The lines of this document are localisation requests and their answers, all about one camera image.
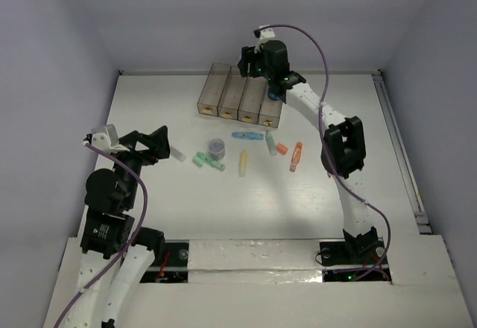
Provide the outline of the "blue round clip jar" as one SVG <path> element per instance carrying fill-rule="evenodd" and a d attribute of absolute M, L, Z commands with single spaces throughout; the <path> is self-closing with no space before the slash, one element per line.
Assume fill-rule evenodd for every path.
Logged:
<path fill-rule="evenodd" d="M 272 101 L 281 101 L 282 91 L 280 86 L 269 84 L 267 94 Z"/>

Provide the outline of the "clear jar purple clips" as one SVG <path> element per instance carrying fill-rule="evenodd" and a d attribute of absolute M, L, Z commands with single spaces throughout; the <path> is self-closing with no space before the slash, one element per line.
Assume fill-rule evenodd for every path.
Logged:
<path fill-rule="evenodd" d="M 216 160 L 222 160 L 225 157 L 225 143 L 222 139 L 211 139 L 207 145 L 208 154 Z"/>

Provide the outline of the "yellow highlighter marker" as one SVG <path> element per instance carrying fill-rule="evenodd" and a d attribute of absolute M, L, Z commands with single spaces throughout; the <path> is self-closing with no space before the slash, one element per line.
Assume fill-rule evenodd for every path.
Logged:
<path fill-rule="evenodd" d="M 248 153 L 246 150 L 243 150 L 239 158 L 239 166 L 238 166 L 239 177 L 244 177 L 246 175 L 247 161 L 248 161 Z"/>

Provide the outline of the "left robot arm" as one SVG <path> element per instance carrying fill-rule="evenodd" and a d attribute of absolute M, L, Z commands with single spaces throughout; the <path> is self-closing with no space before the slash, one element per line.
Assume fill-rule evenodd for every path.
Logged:
<path fill-rule="evenodd" d="M 76 292 L 54 325 L 119 327 L 142 276 L 165 255 L 163 232 L 143 225 L 148 190 L 140 175 L 145 166 L 169 158 L 168 128 L 118 136 L 107 124 L 88 133 L 83 146 L 113 167 L 97 169 L 86 179 Z"/>

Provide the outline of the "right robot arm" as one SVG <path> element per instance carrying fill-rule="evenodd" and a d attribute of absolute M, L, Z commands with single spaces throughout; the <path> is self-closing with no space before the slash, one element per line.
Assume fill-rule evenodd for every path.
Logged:
<path fill-rule="evenodd" d="M 323 140 L 321 162 L 335 181 L 343 211 L 344 238 L 320 243 L 325 266 L 365 265 L 382 246 L 364 203 L 361 171 L 366 147 L 359 117 L 346 117 L 322 101 L 306 79 L 290 69 L 285 43 L 268 40 L 241 49 L 242 77 L 262 77 L 270 95 L 294 108 L 313 124 Z"/>

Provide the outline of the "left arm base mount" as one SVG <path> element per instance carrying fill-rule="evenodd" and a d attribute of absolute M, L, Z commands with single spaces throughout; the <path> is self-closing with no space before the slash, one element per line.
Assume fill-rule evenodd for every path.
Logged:
<path fill-rule="evenodd" d="M 142 227 L 134 244 L 151 248 L 154 260 L 140 283 L 187 283 L 189 241 L 166 240 L 164 232 Z"/>

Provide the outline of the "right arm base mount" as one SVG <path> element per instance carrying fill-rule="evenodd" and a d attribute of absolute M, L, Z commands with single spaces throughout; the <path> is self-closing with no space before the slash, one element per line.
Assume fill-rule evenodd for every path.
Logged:
<path fill-rule="evenodd" d="M 315 254 L 316 263 L 324 267 L 326 282 L 391 282 L 385 244 L 375 227 L 357 236 L 343 230 L 343 235 L 339 240 L 321 241 Z"/>

